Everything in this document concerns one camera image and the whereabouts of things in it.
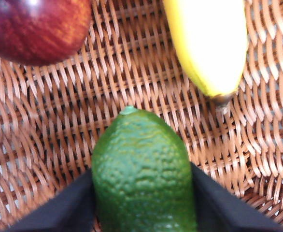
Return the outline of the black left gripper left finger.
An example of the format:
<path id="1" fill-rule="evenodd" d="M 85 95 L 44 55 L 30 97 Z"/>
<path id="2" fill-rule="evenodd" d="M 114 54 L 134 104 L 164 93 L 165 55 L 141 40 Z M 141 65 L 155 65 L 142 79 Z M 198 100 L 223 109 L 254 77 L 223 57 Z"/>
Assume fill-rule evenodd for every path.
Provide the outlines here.
<path id="1" fill-rule="evenodd" d="M 89 232 L 94 223 L 92 173 L 86 171 L 55 198 L 38 207 L 7 232 Z"/>

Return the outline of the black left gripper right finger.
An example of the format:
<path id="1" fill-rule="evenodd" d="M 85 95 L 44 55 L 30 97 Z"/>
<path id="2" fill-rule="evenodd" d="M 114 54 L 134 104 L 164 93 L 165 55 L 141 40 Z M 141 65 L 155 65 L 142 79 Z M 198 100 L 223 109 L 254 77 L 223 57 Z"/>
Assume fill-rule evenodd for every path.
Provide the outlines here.
<path id="1" fill-rule="evenodd" d="M 238 199 L 191 163 L 200 232 L 283 232 L 283 227 Z"/>

